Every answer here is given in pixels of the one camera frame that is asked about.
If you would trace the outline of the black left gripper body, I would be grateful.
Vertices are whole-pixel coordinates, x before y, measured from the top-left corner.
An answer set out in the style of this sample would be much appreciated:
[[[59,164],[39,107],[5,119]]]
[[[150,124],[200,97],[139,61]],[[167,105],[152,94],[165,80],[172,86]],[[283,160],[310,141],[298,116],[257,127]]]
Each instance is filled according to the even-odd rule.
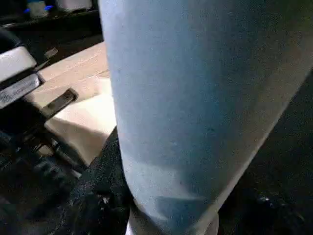
[[[22,137],[35,132],[78,98],[77,92],[69,88],[42,108],[28,101],[25,97],[43,84],[37,73],[4,84],[7,87],[0,86],[1,137]]]

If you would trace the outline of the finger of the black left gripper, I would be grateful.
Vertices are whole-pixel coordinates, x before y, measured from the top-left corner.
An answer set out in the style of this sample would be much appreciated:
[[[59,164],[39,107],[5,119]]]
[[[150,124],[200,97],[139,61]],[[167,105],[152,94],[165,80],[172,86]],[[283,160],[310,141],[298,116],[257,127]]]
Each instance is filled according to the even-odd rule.
[[[14,148],[27,166],[59,188],[72,188],[86,170],[86,162],[77,151],[58,138],[16,141]]]

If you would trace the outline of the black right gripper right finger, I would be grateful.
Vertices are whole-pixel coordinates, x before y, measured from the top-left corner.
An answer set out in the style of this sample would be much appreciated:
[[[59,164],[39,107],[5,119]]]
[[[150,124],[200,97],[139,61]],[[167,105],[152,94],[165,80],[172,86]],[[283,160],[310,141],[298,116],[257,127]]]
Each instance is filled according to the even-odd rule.
[[[313,201],[285,190],[237,185],[219,211],[220,235],[311,235]]]

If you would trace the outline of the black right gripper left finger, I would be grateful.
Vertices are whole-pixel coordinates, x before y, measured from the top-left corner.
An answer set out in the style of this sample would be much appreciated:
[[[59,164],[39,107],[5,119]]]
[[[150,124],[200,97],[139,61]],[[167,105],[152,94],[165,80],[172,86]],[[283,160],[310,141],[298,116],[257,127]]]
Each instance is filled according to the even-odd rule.
[[[124,176],[118,133],[113,129],[70,194],[68,234],[124,235],[132,199]]]

